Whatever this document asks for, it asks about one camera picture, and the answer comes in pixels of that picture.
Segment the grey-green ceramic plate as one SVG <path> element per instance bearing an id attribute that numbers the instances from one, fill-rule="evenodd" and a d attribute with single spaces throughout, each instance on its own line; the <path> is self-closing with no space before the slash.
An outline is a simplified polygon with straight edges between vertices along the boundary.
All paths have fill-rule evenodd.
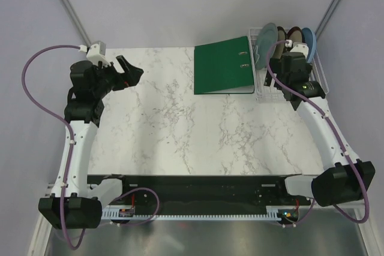
<path id="1" fill-rule="evenodd" d="M 274 23 L 266 24 L 256 38 L 254 51 L 256 52 L 257 61 L 255 62 L 256 70 L 266 68 L 271 56 L 274 53 L 274 43 L 277 42 L 278 30 Z"/>

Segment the red rimmed beige plate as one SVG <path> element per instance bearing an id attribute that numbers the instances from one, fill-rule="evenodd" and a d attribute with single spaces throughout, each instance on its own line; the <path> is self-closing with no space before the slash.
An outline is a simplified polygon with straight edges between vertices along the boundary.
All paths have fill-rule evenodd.
<path id="1" fill-rule="evenodd" d="M 283 41 L 283 40 L 287 39 L 287 34 L 286 34 L 286 31 L 284 30 L 283 27 L 278 26 L 277 27 L 277 32 L 278 32 L 277 41 Z M 276 45 L 275 46 L 275 51 L 274 51 L 274 53 L 272 55 L 272 58 L 280 59 L 282 54 L 284 53 L 285 48 L 286 47 L 285 47 L 284 43 L 280 43 L 280 44 Z"/>

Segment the light blue plastic plate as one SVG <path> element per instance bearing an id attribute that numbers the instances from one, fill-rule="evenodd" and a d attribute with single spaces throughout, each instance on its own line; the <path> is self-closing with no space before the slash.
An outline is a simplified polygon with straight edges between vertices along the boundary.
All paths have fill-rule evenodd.
<path id="1" fill-rule="evenodd" d="M 302 28 L 305 44 L 308 46 L 307 62 L 311 63 L 317 49 L 317 38 L 315 33 L 310 28 Z"/>

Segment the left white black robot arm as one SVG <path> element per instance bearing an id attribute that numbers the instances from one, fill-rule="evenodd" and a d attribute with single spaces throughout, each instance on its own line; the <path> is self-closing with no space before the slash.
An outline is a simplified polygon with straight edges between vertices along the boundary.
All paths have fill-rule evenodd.
<path id="1" fill-rule="evenodd" d="M 93 229 L 101 222 L 103 209 L 115 200 L 125 204 L 132 190 L 119 176 L 106 176 L 95 188 L 88 186 L 91 149 L 104 110 L 103 98 L 111 91 L 137 85 L 144 71 L 122 55 L 116 60 L 120 73 L 110 64 L 79 61 L 70 67 L 72 87 L 64 110 L 65 145 L 58 177 L 38 210 L 55 229 Z"/>

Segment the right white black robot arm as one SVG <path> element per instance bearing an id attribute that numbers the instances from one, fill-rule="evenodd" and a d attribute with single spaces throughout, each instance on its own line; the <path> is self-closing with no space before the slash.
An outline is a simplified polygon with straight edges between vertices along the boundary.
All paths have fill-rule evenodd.
<path id="1" fill-rule="evenodd" d="M 370 161 L 361 161 L 334 122 L 325 92 L 310 80 L 311 64 L 300 52 L 287 52 L 280 59 L 266 57 L 265 85 L 282 91 L 306 124 L 323 163 L 318 175 L 288 176 L 275 188 L 276 200 L 289 204 L 297 195 L 312 198 L 322 207 L 363 200 L 375 175 Z"/>

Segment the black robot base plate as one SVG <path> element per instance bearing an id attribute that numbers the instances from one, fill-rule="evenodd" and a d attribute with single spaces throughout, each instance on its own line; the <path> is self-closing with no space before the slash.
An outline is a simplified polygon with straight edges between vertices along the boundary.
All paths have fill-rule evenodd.
<path id="1" fill-rule="evenodd" d="M 119 175 L 122 192 L 140 188 L 116 204 L 145 212 L 187 209 L 192 212 L 260 212 L 265 206 L 309 206 L 303 196 L 289 195 L 282 176 L 138 176 Z"/>

